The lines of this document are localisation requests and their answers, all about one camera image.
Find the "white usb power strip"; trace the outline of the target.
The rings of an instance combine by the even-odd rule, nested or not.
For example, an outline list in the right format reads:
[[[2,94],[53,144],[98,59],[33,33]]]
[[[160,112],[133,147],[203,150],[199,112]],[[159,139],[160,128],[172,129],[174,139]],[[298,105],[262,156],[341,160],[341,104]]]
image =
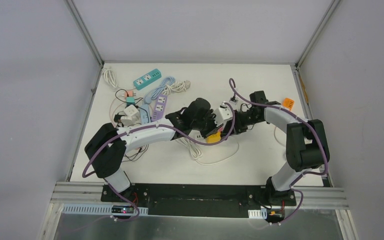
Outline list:
[[[201,133],[198,130],[192,130],[190,132],[189,136],[198,142],[205,142],[206,141],[205,138],[201,135]]]

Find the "yellow pink cube socket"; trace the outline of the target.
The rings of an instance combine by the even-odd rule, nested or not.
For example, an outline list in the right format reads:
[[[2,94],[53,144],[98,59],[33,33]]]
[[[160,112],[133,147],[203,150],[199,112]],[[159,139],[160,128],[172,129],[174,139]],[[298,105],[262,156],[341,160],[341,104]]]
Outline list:
[[[221,132],[217,132],[209,135],[205,140],[207,144],[213,144],[219,142],[221,138]]]

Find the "purple power strip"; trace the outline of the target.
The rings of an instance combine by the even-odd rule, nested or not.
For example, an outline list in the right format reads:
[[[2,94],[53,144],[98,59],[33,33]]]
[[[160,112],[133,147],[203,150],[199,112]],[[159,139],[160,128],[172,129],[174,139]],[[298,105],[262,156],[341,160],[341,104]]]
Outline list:
[[[165,112],[165,109],[166,109],[167,99],[168,99],[168,96],[164,95],[164,94],[160,94],[156,98],[155,106],[154,106],[154,109],[153,109],[153,114],[151,116],[151,121],[152,122],[158,121],[158,120],[160,120],[161,118],[164,117],[164,112]]]

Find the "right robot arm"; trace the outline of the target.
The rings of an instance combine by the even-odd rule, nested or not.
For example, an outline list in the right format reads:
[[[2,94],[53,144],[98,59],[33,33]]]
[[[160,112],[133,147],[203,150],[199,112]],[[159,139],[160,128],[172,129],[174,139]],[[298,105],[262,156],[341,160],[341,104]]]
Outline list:
[[[264,200],[276,205],[284,195],[292,192],[292,186],[305,175],[321,175],[315,170],[327,167],[329,147],[323,122],[308,120],[292,113],[277,101],[268,101],[263,91],[250,94],[247,110],[235,111],[234,133],[244,133],[249,126],[259,123],[274,125],[286,135],[286,163],[269,177],[264,190]]]

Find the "teal plug adapter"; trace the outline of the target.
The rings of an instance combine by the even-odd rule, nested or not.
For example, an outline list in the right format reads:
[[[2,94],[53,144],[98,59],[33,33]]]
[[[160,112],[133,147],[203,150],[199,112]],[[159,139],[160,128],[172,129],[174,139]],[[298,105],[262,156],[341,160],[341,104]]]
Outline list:
[[[134,97],[132,96],[128,96],[125,98],[125,102],[128,104],[128,105],[134,105],[136,100]]]

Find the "orange power strip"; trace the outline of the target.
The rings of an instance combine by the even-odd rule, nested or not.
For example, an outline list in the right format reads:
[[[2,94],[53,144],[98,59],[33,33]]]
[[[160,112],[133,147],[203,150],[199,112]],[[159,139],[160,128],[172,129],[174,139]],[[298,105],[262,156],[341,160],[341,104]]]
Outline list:
[[[282,106],[288,109],[289,111],[292,111],[294,104],[295,104],[295,101],[287,97],[282,102]]]

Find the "white cube socket adapter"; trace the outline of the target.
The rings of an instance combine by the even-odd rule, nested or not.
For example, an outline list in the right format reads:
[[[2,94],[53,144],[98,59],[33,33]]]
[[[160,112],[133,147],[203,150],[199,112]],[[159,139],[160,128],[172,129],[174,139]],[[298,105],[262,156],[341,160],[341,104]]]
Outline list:
[[[138,121],[140,119],[140,112],[136,108],[135,105],[131,104],[128,105],[124,110],[123,110],[125,116],[131,117],[134,122]]]

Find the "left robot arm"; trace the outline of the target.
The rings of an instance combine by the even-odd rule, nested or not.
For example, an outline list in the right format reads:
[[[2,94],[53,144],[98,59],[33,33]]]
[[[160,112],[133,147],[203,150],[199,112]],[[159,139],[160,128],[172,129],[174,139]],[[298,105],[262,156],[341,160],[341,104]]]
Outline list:
[[[207,100],[197,98],[189,106],[147,124],[117,128],[106,123],[84,148],[89,161],[81,176],[96,175],[112,186],[115,198],[127,202],[132,198],[133,189],[129,177],[122,170],[126,153],[157,142],[188,138],[192,130],[208,137],[229,123],[227,134],[221,138],[224,142],[233,132],[235,120],[235,110],[230,103],[224,101],[219,108],[212,109]]]

